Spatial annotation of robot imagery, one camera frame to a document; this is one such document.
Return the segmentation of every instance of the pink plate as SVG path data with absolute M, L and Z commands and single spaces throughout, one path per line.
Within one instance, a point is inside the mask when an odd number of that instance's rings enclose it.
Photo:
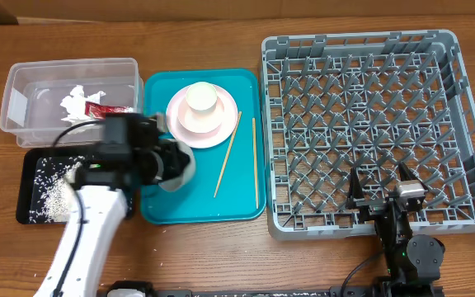
M 175 139 L 183 141 L 191 148 L 206 149 L 222 143 L 228 138 L 238 122 L 238 106 L 232 96 L 222 87 L 216 86 L 218 98 L 224 105 L 224 116 L 221 125 L 208 133 L 194 133 L 187 130 L 179 122 L 179 105 L 186 98 L 186 91 L 189 86 L 183 87 L 177 92 L 166 109 L 166 121 L 170 133 Z

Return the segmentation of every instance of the chopstick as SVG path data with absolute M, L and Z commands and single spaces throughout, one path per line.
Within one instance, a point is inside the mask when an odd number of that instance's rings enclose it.
M 252 142 L 254 143 L 254 188 L 256 190 L 256 209 L 260 207 L 257 193 L 257 154 L 256 154 L 256 119 L 252 118 Z
M 232 132 L 232 138 L 230 139 L 230 144 L 228 145 L 227 155 L 224 158 L 223 167 L 221 168 L 221 173 L 219 174 L 218 185 L 215 187 L 214 198 L 218 194 L 219 185 L 221 184 L 221 178 L 223 178 L 224 169 L 227 167 L 228 155 L 230 154 L 230 149 L 232 148 L 232 144 L 234 143 L 234 136 L 236 136 L 236 131 L 238 131 L 239 120 L 241 119 L 241 114 L 242 113 L 239 111 L 239 115 L 237 116 L 236 128 L 234 128 L 234 131 Z

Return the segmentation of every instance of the white cup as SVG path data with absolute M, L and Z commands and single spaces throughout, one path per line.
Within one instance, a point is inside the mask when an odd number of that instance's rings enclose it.
M 217 101 L 218 93 L 214 85 L 208 82 L 196 82 L 186 91 L 186 103 L 200 116 L 214 111 Z

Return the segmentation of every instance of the red wrapper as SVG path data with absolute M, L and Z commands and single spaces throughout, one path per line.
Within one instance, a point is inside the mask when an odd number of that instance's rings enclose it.
M 104 116 L 108 113 L 126 113 L 131 112 L 131 107 L 126 106 L 103 106 L 100 104 L 86 102 L 86 116 L 90 116 L 95 119 L 104 119 Z

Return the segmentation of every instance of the wire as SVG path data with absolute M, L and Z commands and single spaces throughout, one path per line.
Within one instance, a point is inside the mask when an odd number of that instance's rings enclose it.
M 364 266 L 366 266 L 366 265 L 370 264 L 371 262 L 379 259 L 380 255 L 382 255 L 383 253 L 384 253 L 384 250 L 382 250 L 380 252 L 377 252 L 373 256 L 365 259 L 362 263 L 360 263 L 357 267 L 355 267 L 355 269 L 353 269 L 352 272 L 350 272 L 350 274 L 344 280 L 344 283 L 342 284 L 342 287 L 340 288 L 340 297 L 344 297 L 344 291 L 346 290 L 347 283 L 350 281 L 351 277 L 353 277 L 355 275 L 355 273 L 357 273 Z
M 51 154 L 54 155 L 54 148 L 56 147 L 56 144 L 58 144 L 58 142 L 62 139 L 62 137 L 64 137 L 67 133 L 69 133 L 69 132 L 71 132 L 75 129 L 78 129 L 82 126 L 85 126 L 85 125 L 94 125 L 94 124 L 100 124 L 100 123 L 101 123 L 101 120 L 90 120 L 90 121 L 83 122 L 83 123 L 80 123 L 80 124 L 76 124 L 74 126 L 71 126 L 71 127 L 67 128 L 62 133 L 60 133 L 60 135 L 58 135 L 58 137 L 54 140 L 53 144 L 50 146 Z M 54 288 L 53 297 L 61 297 L 63 295 L 62 286 L 63 286 L 63 283 L 65 282 L 65 278 L 67 277 L 69 269 L 71 268 L 71 264 L 73 263 L 74 255 L 76 255 L 76 251 L 78 249 L 78 244 L 80 243 L 80 238 L 82 237 L 83 225 L 86 223 L 86 220 L 85 220 L 86 211 L 85 211 L 85 208 L 83 207 L 82 197 L 80 196 L 78 191 L 76 191 L 71 186 L 71 183 L 67 180 L 66 177 L 63 177 L 63 179 L 70 186 L 70 188 L 73 190 L 74 195 L 77 198 L 78 210 L 79 210 L 79 216 L 80 216 L 78 221 L 79 221 L 80 224 L 78 225 L 78 232 L 77 232 L 76 238 L 74 240 L 73 249 L 71 250 L 71 253 L 69 254 L 69 258 L 67 259 L 67 262 L 65 263 L 65 268 L 62 271 L 62 275 L 59 277 L 58 284 L 56 285 L 56 288 Z

